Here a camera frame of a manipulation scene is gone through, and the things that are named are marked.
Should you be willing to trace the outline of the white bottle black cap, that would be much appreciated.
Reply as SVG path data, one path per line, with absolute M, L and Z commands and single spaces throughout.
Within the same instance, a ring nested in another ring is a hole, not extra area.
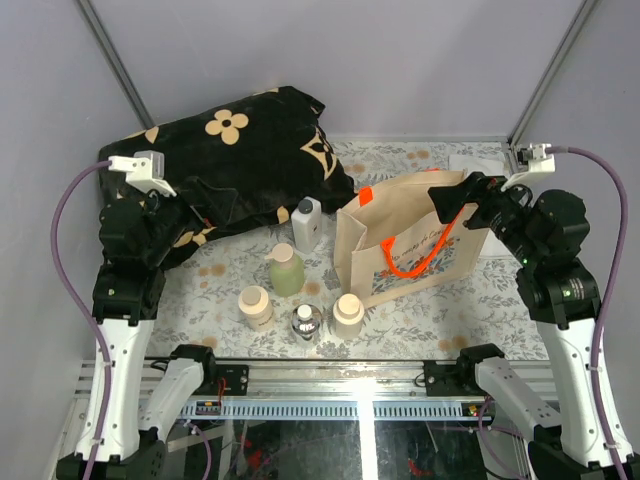
M 322 236 L 321 203 L 311 197 L 303 198 L 291 214 L 291 222 L 297 250 L 310 254 Z

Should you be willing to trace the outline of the clear glass bottle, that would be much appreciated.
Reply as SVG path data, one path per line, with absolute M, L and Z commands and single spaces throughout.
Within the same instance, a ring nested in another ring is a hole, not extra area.
M 302 345 L 312 345 L 320 340 L 322 324 L 321 311 L 310 304 L 297 306 L 290 322 L 293 337 Z

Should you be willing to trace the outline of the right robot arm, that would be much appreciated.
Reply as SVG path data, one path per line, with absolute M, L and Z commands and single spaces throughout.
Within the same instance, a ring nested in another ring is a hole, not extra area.
M 594 343 L 604 305 L 578 258 L 590 231 L 583 201 L 564 190 L 535 197 L 524 185 L 479 172 L 428 194 L 444 224 L 475 205 L 464 226 L 490 229 L 520 263 L 517 290 L 547 350 L 559 407 L 543 401 L 493 344 L 460 354 L 458 387 L 485 393 L 516 425 L 537 478 L 638 478 L 639 456 L 619 423 L 604 353 Z

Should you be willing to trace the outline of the green pump bottle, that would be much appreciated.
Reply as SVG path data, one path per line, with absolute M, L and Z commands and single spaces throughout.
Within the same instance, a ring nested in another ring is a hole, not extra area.
M 304 264 L 287 243 L 278 243 L 265 257 L 270 261 L 269 275 L 275 293 L 289 297 L 300 292 L 305 283 Z

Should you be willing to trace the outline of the beige canvas tote bag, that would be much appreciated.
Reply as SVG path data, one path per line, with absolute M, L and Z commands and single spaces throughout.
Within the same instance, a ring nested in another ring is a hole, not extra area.
M 342 292 L 370 308 L 469 276 L 488 234 L 463 225 L 476 206 L 443 224 L 428 195 L 464 179 L 462 171 L 437 169 L 401 175 L 362 188 L 339 209 L 334 269 Z

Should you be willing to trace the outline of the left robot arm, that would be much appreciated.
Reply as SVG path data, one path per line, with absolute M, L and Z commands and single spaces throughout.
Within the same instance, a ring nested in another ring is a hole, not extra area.
M 164 180 L 135 184 L 143 202 L 117 199 L 101 212 L 103 264 L 93 306 L 83 307 L 96 340 L 86 423 L 59 479 L 156 479 L 166 439 L 187 399 L 223 396 L 229 386 L 211 348 L 182 344 L 144 410 L 139 408 L 145 353 L 165 285 L 163 261 L 189 221 L 189 209 Z

